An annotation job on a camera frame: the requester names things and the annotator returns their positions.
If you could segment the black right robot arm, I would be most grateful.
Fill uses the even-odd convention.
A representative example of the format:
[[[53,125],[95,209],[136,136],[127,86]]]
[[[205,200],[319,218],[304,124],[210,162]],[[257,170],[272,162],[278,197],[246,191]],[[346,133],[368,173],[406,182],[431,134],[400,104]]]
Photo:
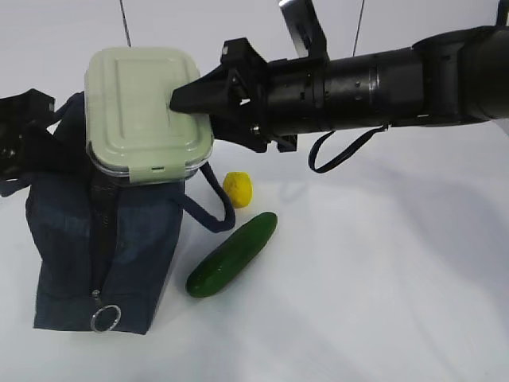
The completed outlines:
[[[330,60],[264,60],[245,38],[220,65],[173,92],[170,108],[210,118],[214,136],[258,153],[300,134],[367,127],[445,127],[508,116],[508,29],[481,26],[404,49]]]

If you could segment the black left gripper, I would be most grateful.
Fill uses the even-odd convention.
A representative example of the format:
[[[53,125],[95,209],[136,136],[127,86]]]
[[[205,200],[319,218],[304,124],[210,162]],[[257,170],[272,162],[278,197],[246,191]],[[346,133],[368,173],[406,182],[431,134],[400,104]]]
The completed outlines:
[[[83,124],[55,123],[55,99],[36,89],[1,98],[1,177],[49,172],[88,175]]]

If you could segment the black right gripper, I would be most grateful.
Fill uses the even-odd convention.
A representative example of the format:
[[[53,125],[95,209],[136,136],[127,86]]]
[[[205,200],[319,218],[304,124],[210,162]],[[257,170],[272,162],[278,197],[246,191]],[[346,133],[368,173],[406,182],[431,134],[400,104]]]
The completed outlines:
[[[173,91],[169,108],[211,116],[215,138],[264,153],[270,143],[294,152],[297,136],[275,133],[268,123],[268,64],[245,38],[225,41],[220,66]]]

